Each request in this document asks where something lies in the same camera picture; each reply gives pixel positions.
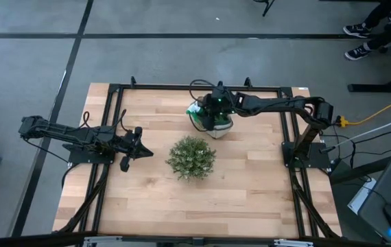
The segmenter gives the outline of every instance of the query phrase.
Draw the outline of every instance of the black pants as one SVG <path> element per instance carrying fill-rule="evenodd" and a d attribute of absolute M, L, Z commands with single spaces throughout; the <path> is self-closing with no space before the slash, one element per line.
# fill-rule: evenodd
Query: black pants
<path fill-rule="evenodd" d="M 384 0 L 378 5 L 365 20 L 367 28 L 376 27 L 381 19 L 386 18 L 391 13 L 391 0 Z M 378 35 L 378 37 L 369 41 L 369 49 L 378 49 L 391 42 L 391 30 L 385 31 Z"/>

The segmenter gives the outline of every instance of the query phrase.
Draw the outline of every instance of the yellow cable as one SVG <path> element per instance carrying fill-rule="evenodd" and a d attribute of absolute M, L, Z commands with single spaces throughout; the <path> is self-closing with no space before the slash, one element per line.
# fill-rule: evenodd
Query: yellow cable
<path fill-rule="evenodd" d="M 341 116 L 340 117 L 340 126 L 345 128 L 346 126 L 348 125 L 359 125 L 359 124 L 362 124 L 366 121 L 368 121 L 369 119 L 372 119 L 373 117 L 377 116 L 378 114 L 382 113 L 383 111 L 387 110 L 391 108 L 391 104 L 389 106 L 386 106 L 385 108 L 379 110 L 378 112 L 372 114 L 371 116 L 361 120 L 361 121 L 358 121 L 358 122 L 355 122 L 355 123 L 351 123 L 350 121 L 346 120 L 344 116 Z"/>

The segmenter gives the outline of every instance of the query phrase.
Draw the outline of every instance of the wooden table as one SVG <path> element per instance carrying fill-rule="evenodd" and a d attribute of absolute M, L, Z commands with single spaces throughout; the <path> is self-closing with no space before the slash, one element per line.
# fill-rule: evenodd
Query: wooden table
<path fill-rule="evenodd" d="M 101 123 L 107 90 L 105 83 L 90 85 L 84 111 L 91 114 L 91 126 Z M 306 88 L 292 90 L 294 95 L 309 96 Z M 196 97 L 206 93 L 194 91 Z M 276 93 L 269 92 L 246 93 L 276 97 Z M 281 152 L 280 114 L 263 113 L 249 118 L 235 115 L 232 130 L 214 140 L 191 125 L 185 110 L 192 101 L 188 91 L 124 90 L 124 126 L 141 126 L 142 142 L 154 156 L 131 162 L 128 173 L 124 173 L 119 169 L 123 155 L 117 154 L 110 166 L 99 234 L 298 237 L 289 173 Z M 298 123 L 302 132 L 307 124 L 300 117 Z M 292 137 L 291 124 L 289 132 Z M 120 126 L 117 134 L 124 134 Z M 202 137 L 217 150 L 214 172 L 205 180 L 177 180 L 177 174 L 165 164 L 169 149 L 186 135 Z M 340 235 L 328 177 L 317 169 L 307 171 L 314 206 Z M 63 227 L 83 203 L 90 172 L 91 164 L 81 164 L 67 175 L 54 230 Z M 302 209 L 310 235 L 307 210 L 304 206 Z M 87 230 L 91 229 L 94 212 L 93 205 Z"/>

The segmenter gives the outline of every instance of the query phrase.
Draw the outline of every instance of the potted plant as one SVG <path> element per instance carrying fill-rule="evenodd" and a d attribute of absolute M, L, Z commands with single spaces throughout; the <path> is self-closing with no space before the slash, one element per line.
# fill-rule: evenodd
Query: potted plant
<path fill-rule="evenodd" d="M 169 151 L 165 162 L 180 174 L 178 179 L 204 179 L 213 172 L 215 152 L 204 139 L 184 137 Z"/>

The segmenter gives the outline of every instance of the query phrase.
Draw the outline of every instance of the gray concrete floor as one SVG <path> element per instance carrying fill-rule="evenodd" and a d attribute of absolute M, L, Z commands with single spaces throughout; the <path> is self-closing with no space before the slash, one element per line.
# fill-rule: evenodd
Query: gray concrete floor
<path fill-rule="evenodd" d="M 72 32 L 80 24 L 85 0 L 2 1 L 0 32 Z M 376 3 L 276 1 L 265 18 L 263 5 L 251 0 L 95 0 L 86 33 L 248 33 L 340 34 L 358 23 Z M 83 40 L 69 81 L 58 123 L 78 125 L 91 82 L 187 84 L 195 78 L 240 85 L 306 86 L 335 106 L 335 115 L 355 121 L 391 103 L 391 94 L 349 93 L 350 83 L 391 80 L 391 49 L 387 54 L 349 62 L 343 53 L 361 41 L 130 39 Z M 36 148 L 19 139 L 20 119 L 47 117 L 66 67 L 73 40 L 0 40 L 0 237 L 8 235 L 14 211 L 29 174 Z M 391 110 L 358 127 L 338 130 L 354 136 L 391 121 Z M 350 145 L 342 146 L 342 155 Z M 391 135 L 359 145 L 379 152 L 391 148 Z M 50 150 L 67 158 L 61 143 Z M 380 156 L 357 155 L 355 166 Z M 51 231 L 66 165 L 47 156 L 24 234 Z M 335 191 L 338 209 L 344 189 Z M 339 210 L 342 231 L 351 239 L 370 239 L 355 232 L 352 220 Z"/>

